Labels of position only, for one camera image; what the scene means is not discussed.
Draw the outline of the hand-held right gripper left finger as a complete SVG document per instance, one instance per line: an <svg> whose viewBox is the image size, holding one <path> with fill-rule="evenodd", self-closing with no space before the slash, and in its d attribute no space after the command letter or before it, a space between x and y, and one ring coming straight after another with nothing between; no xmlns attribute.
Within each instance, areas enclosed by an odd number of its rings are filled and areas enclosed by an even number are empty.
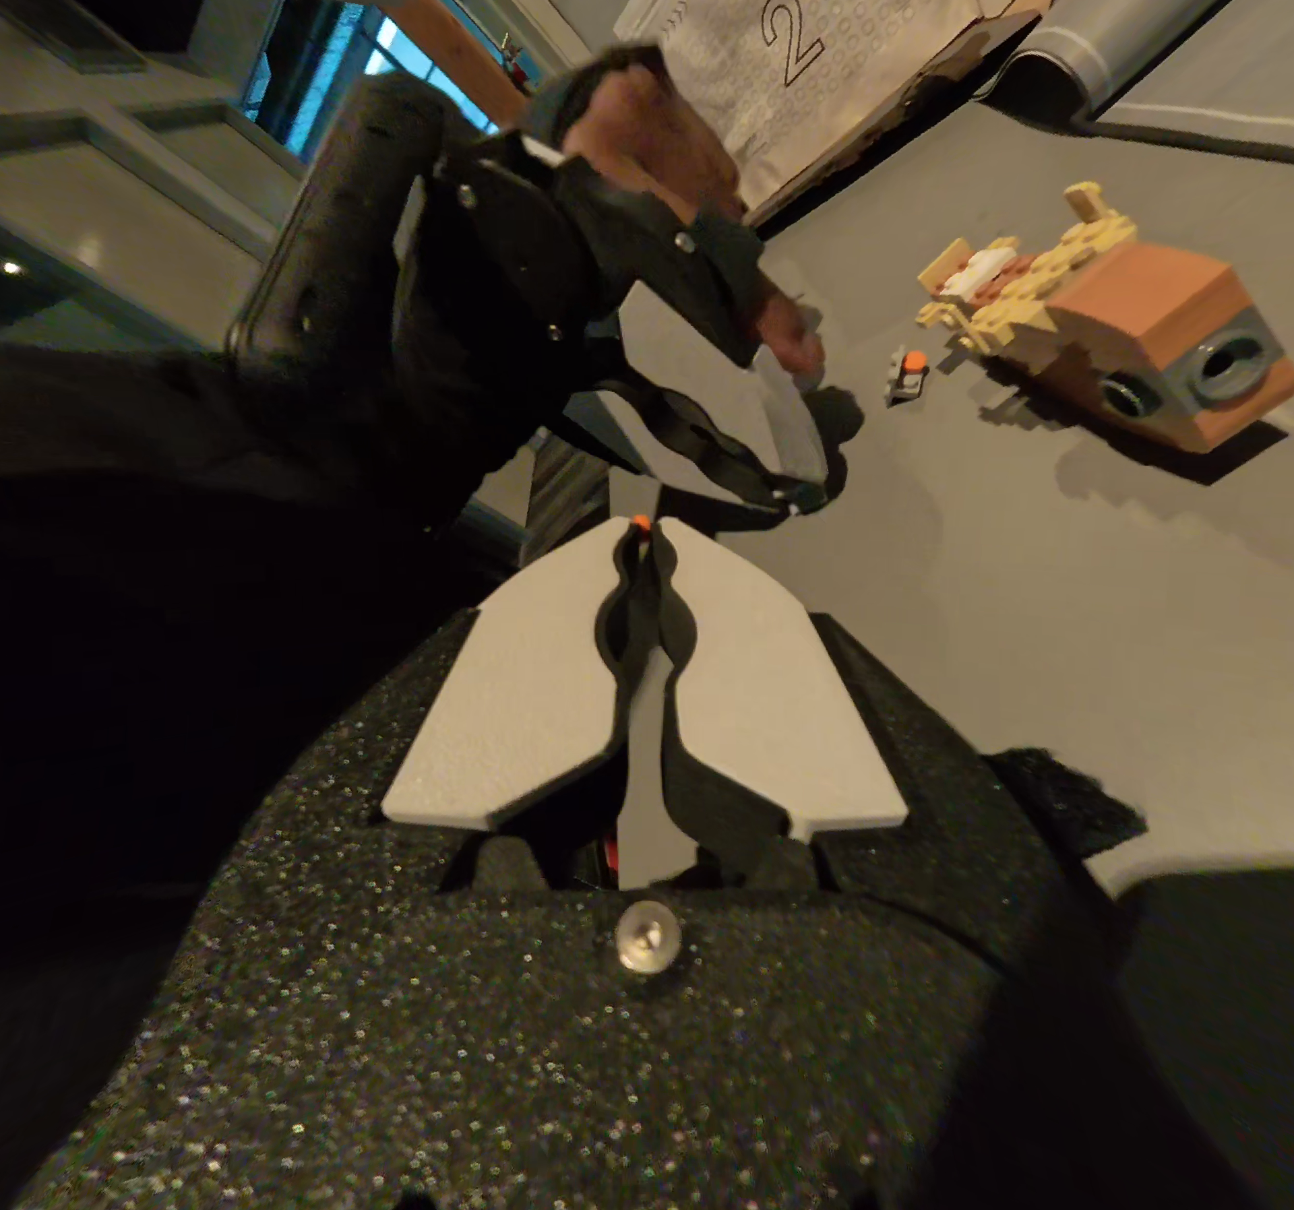
<svg viewBox="0 0 1294 1210"><path fill-rule="evenodd" d="M609 519L527 565L476 610L396 779L398 825L497 831L623 737L633 523Z"/></svg>

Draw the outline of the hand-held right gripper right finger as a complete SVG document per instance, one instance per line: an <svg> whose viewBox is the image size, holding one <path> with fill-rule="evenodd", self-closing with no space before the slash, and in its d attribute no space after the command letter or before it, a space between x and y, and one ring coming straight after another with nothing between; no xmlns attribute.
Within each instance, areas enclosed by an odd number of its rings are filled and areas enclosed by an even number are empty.
<svg viewBox="0 0 1294 1210"><path fill-rule="evenodd" d="M716 776L798 842L900 827L909 807L800 600L674 517L655 523L655 572L671 743L703 771L683 796Z"/></svg>

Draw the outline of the grey instruction booklet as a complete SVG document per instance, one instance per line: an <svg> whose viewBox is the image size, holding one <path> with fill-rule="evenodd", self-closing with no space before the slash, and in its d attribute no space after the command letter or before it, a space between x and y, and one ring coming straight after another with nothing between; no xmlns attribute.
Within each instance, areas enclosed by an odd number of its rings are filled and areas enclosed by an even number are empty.
<svg viewBox="0 0 1294 1210"><path fill-rule="evenodd" d="M1055 0L979 93L1028 128L1290 166L1293 0Z"/></svg>

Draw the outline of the person's dark jacket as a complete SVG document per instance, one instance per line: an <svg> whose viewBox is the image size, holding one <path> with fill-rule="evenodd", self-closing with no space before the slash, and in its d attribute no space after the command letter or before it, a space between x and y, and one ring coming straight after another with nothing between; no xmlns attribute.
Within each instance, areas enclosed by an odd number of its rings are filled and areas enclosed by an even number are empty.
<svg viewBox="0 0 1294 1210"><path fill-rule="evenodd" d="M104 1087L265 795L461 599L447 524L559 408L431 340L311 405L3 344L3 1187Z"/></svg>

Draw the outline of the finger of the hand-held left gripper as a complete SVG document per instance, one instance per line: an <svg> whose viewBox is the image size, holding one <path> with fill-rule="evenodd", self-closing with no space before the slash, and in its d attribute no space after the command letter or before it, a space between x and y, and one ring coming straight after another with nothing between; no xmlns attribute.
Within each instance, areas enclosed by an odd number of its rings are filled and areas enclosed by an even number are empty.
<svg viewBox="0 0 1294 1210"><path fill-rule="evenodd" d="M784 522L786 491L802 484L766 470L741 443L720 433L682 397L648 390L648 426L632 400L616 393L578 393L560 417L560 433L591 456L653 478L662 494L688 498L728 519Z"/></svg>
<svg viewBox="0 0 1294 1210"><path fill-rule="evenodd" d="M756 349L751 365L738 366L641 284L629 292L619 321L633 370L697 405L770 474L826 484L819 429L800 387L767 347Z"/></svg>

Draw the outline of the orange tan brick model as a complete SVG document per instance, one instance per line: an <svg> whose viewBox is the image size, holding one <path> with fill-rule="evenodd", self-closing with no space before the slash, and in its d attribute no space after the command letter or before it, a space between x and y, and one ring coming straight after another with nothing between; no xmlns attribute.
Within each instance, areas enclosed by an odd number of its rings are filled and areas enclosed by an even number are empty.
<svg viewBox="0 0 1294 1210"><path fill-rule="evenodd" d="M1046 250L956 239L919 275L923 328L1139 439L1207 456L1291 403L1291 355L1237 270L1140 237L1097 183Z"/></svg>

